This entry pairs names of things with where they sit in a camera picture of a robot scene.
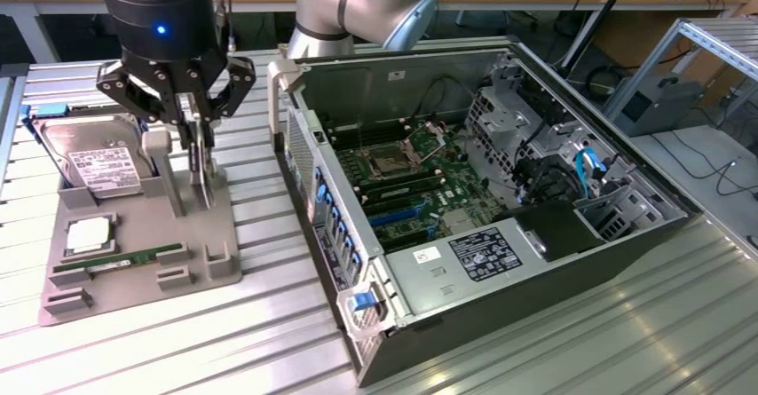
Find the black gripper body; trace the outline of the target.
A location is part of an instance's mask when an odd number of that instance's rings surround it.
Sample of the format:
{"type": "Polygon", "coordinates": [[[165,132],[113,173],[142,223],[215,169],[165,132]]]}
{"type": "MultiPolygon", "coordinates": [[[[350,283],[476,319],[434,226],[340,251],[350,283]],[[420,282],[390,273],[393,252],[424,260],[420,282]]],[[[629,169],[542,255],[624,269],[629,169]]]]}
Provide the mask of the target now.
{"type": "Polygon", "coordinates": [[[105,0],[122,60],[170,67],[177,93],[199,97],[227,68],[226,18],[215,0],[105,0]]]}

